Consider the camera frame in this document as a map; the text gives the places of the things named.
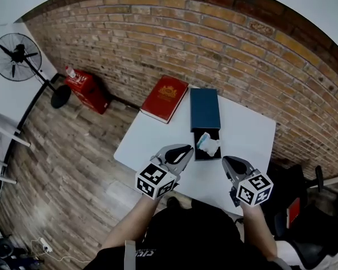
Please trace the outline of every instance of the red object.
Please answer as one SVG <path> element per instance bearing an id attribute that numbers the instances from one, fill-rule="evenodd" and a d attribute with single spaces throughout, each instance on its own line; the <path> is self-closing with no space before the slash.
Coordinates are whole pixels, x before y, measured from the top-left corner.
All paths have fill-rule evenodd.
<path id="1" fill-rule="evenodd" d="M 164 75 L 144 101 L 141 112 L 168 123 L 187 88 L 187 82 Z"/>
<path id="2" fill-rule="evenodd" d="M 65 82 L 76 96 L 90 109 L 103 114 L 109 106 L 99 86 L 95 83 L 92 75 L 80 70 L 75 71 L 75 77 L 67 76 Z"/>
<path id="3" fill-rule="evenodd" d="M 293 201 L 293 203 L 287 208 L 287 228 L 292 226 L 294 219 L 300 212 L 300 199 L 299 197 Z"/>

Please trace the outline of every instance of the cable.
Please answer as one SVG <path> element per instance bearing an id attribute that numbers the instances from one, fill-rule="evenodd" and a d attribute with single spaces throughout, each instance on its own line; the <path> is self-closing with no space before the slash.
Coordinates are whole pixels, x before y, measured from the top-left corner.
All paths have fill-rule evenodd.
<path id="1" fill-rule="evenodd" d="M 48 252 L 46 252 L 46 254 L 49 255 L 52 259 L 54 259 L 54 260 L 56 260 L 56 261 L 58 261 L 58 262 L 63 261 L 64 258 L 73 258 L 73 259 L 75 259 L 77 262 L 80 262 L 80 263 L 90 263 L 90 262 L 91 262 L 91 261 L 80 261 L 80 260 L 78 260 L 77 258 L 71 257 L 71 256 L 64 256 L 64 257 L 62 257 L 60 260 L 57 260 L 55 257 L 51 256 Z"/>
<path id="2" fill-rule="evenodd" d="M 33 253 L 33 242 L 38 242 L 40 239 L 41 239 L 41 237 L 39 237 L 37 240 L 31 240 L 31 242 L 30 242 L 30 255 L 32 255 L 32 253 Z"/>
<path id="3" fill-rule="evenodd" d="M 39 237 L 37 240 L 31 240 L 31 242 L 30 242 L 30 246 L 31 246 L 30 255 L 33 253 L 33 242 L 38 242 L 40 239 L 41 239 L 41 237 Z M 90 263 L 90 262 L 91 262 L 91 261 L 80 261 L 80 260 L 78 260 L 77 258 L 72 257 L 72 256 L 64 256 L 64 257 L 62 257 L 60 260 L 57 260 L 55 257 L 51 256 L 51 255 L 47 252 L 47 248 L 44 249 L 44 253 L 37 254 L 37 255 L 32 256 L 32 257 L 41 256 L 41 255 L 44 255 L 44 254 L 47 254 L 47 255 L 50 256 L 52 259 L 54 259 L 54 260 L 56 260 L 56 261 L 58 261 L 58 262 L 63 261 L 63 259 L 65 259 L 65 258 L 73 258 L 73 259 L 75 259 L 76 261 L 78 261 L 78 262 L 80 262 L 80 263 Z"/>

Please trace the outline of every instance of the dark blue box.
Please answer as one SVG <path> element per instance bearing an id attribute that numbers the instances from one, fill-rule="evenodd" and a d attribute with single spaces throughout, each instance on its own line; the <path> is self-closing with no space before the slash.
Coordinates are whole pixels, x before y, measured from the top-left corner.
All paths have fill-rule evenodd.
<path id="1" fill-rule="evenodd" d="M 216 89 L 190 89 L 190 131 L 220 129 L 218 94 Z"/>

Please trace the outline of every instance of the red container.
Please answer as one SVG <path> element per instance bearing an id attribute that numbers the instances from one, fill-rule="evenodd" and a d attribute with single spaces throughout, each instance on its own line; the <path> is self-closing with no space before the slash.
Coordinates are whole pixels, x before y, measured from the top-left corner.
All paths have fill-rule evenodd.
<path id="1" fill-rule="evenodd" d="M 66 84 L 71 88 L 76 96 L 90 109 L 99 114 L 103 114 L 109 106 L 99 86 L 95 83 L 92 75 L 74 69 L 76 76 L 66 77 Z"/>

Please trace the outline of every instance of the fan stand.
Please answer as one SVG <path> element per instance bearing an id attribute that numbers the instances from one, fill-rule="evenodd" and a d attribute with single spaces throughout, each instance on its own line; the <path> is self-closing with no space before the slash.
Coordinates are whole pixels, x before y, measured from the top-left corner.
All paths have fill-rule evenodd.
<path id="1" fill-rule="evenodd" d="M 54 92 L 53 95 L 51 96 L 51 106 L 54 109 L 61 108 L 64 106 L 67 101 L 70 98 L 70 95 L 72 94 L 72 90 L 70 89 L 69 86 L 67 85 L 62 85 L 58 89 L 55 89 L 50 81 L 46 80 L 40 72 L 29 62 L 27 58 L 24 58 L 24 61 L 28 66 L 31 68 L 31 70 L 40 77 L 41 80 L 43 80 L 44 84 L 48 85 L 49 88 Z"/>

